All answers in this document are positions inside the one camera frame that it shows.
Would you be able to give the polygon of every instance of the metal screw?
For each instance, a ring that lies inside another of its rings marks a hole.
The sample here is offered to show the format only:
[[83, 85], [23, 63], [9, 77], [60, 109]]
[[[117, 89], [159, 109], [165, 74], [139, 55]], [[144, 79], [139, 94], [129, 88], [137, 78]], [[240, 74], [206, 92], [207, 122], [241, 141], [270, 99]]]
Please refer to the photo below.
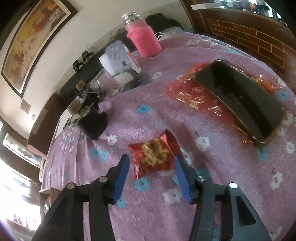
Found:
[[99, 177], [99, 181], [104, 183], [104, 182], [108, 181], [108, 178], [106, 176], [101, 176], [101, 177]]
[[205, 181], [205, 178], [204, 178], [203, 176], [198, 176], [198, 177], [197, 177], [197, 180], [198, 180], [199, 182], [204, 182], [204, 181]]
[[236, 183], [229, 183], [229, 187], [231, 187], [232, 189], [236, 189], [238, 185]]
[[67, 188], [68, 189], [72, 189], [72, 188], [74, 188], [76, 185], [75, 185], [75, 183], [69, 183], [68, 185], [67, 185]]

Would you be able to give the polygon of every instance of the blue flower pattern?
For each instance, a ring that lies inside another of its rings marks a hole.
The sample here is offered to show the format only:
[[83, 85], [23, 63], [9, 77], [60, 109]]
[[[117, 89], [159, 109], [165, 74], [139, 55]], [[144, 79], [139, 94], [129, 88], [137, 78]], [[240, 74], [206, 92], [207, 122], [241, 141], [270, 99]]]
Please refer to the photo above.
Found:
[[279, 100], [286, 101], [290, 98], [290, 94], [288, 91], [282, 90], [279, 92]]
[[257, 160], [263, 162], [268, 156], [268, 146], [261, 146], [256, 148]]
[[150, 189], [151, 183], [147, 180], [146, 177], [142, 177], [137, 181], [134, 181], [133, 185], [135, 189], [137, 189], [139, 192], [144, 192]]
[[174, 176], [172, 177], [172, 181], [173, 181], [173, 183], [174, 183], [175, 185], [180, 186], [179, 180], [178, 180], [178, 178], [177, 178], [176, 175], [174, 175]]
[[101, 157], [102, 161], [107, 161], [107, 159], [108, 159], [108, 152], [102, 151], [101, 154], [100, 154], [100, 157]]
[[118, 208], [125, 208], [126, 207], [126, 200], [121, 197], [120, 199], [117, 200], [115, 205]]
[[222, 44], [222, 45], [225, 44], [224, 42], [222, 42], [220, 40], [218, 40], [217, 43]]
[[220, 228], [214, 228], [212, 241], [219, 241], [219, 240], [220, 240]]
[[97, 149], [93, 149], [91, 151], [91, 155], [94, 156], [94, 157], [99, 157], [100, 156], [100, 153]]
[[234, 49], [228, 49], [228, 52], [229, 53], [235, 53], [235, 54], [239, 54], [239, 52], [237, 52], [236, 50], [234, 50]]
[[142, 105], [138, 107], [138, 114], [144, 114], [150, 111], [150, 107], [148, 105]]

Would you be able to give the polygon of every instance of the red packet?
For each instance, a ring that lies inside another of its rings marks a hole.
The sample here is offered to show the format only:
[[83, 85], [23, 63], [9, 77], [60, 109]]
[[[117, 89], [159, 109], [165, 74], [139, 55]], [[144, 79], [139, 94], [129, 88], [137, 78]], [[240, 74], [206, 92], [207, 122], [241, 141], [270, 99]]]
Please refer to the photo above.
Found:
[[[240, 126], [236, 116], [219, 100], [210, 90], [202, 84], [193, 81], [194, 75], [205, 68], [208, 64], [201, 63], [188, 70], [184, 76], [167, 87], [166, 93], [177, 100], [193, 107], [201, 112], [208, 112], [212, 118], [218, 118], [227, 124]], [[261, 85], [269, 93], [274, 92], [271, 83], [260, 78], [251, 77], [257, 84]]]
[[148, 142], [128, 145], [128, 149], [133, 152], [135, 180], [149, 172], [173, 169], [175, 156], [181, 155], [176, 138], [168, 130]]

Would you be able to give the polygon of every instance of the white flower pattern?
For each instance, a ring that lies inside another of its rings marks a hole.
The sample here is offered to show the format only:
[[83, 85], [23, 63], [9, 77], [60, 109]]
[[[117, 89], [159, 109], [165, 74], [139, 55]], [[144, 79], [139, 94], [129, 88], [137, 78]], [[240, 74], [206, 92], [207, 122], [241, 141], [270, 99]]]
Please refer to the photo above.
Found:
[[191, 156], [192, 156], [192, 152], [186, 152], [184, 149], [180, 148], [182, 154], [183, 154], [183, 157], [185, 159], [185, 161], [187, 162], [187, 164], [189, 166], [192, 165], [192, 159], [191, 159]]
[[165, 202], [173, 204], [175, 202], [180, 202], [182, 194], [177, 190], [177, 188], [169, 189], [163, 193]]
[[286, 152], [288, 153], [288, 154], [293, 154], [294, 153], [294, 151], [295, 151], [295, 146], [294, 146], [294, 144], [292, 143], [292, 142], [287, 142], [287, 144], [286, 144]]
[[285, 131], [284, 131], [284, 128], [282, 126], [279, 126], [277, 129], [276, 129], [276, 133], [278, 136], [280, 137], [283, 137], [285, 135]]
[[214, 42], [211, 42], [211, 43], [210, 43], [210, 46], [211, 46], [211, 47], [213, 47], [213, 46], [215, 46], [215, 45], [218, 45], [218, 44], [217, 44], [217, 43], [214, 43]]
[[192, 39], [188, 40], [188, 41], [186, 42], [186, 45], [190, 45], [191, 43], [192, 43]]
[[283, 125], [289, 126], [293, 122], [293, 114], [289, 111], [286, 111], [286, 118], [283, 119]]
[[201, 152], [205, 152], [210, 146], [210, 139], [208, 137], [199, 137], [195, 139], [195, 144]]
[[123, 91], [125, 85], [119, 85], [118, 88], [120, 91]]
[[107, 137], [107, 143], [109, 145], [114, 146], [116, 142], [117, 142], [117, 136], [116, 135], [109, 135]]
[[69, 149], [69, 153], [71, 153], [72, 150], [73, 150], [73, 146], [70, 147], [70, 149]]
[[194, 40], [194, 41], [192, 42], [192, 44], [193, 44], [193, 45], [197, 45], [199, 42], [200, 42], [199, 40]]
[[283, 174], [277, 172], [273, 177], [272, 181], [270, 182], [270, 186], [272, 190], [276, 190], [281, 185], [281, 182], [283, 181]]
[[269, 232], [268, 234], [271, 240], [274, 241], [280, 235], [281, 231], [283, 231], [283, 227], [279, 226], [276, 230]]
[[153, 75], [152, 79], [153, 79], [153, 80], [157, 80], [161, 75], [162, 75], [162, 72], [161, 72], [161, 71], [156, 72], [156, 73]]
[[162, 177], [168, 177], [168, 176], [170, 176], [170, 175], [173, 174], [173, 170], [159, 171], [158, 173], [159, 173], [159, 175], [161, 175]]
[[286, 86], [285, 82], [282, 81], [281, 79], [278, 78], [277, 81], [278, 81], [278, 83], [279, 83], [279, 85], [280, 85], [281, 87], [285, 87], [285, 86]]
[[113, 96], [113, 95], [116, 95], [118, 92], [119, 92], [118, 89], [113, 90], [112, 96]]
[[179, 79], [182, 78], [182, 77], [183, 77], [183, 75], [180, 74], [180, 75], [177, 76], [176, 80], [179, 80]]

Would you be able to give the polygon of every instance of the wooden headboard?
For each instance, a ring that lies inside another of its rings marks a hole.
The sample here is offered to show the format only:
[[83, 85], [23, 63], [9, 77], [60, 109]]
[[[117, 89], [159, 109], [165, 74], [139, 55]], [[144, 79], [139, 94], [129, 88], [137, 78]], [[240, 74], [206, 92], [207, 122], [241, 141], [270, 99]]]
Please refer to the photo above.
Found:
[[192, 10], [195, 0], [181, 0], [194, 30], [212, 35], [270, 66], [296, 93], [296, 38], [281, 23], [232, 9]]

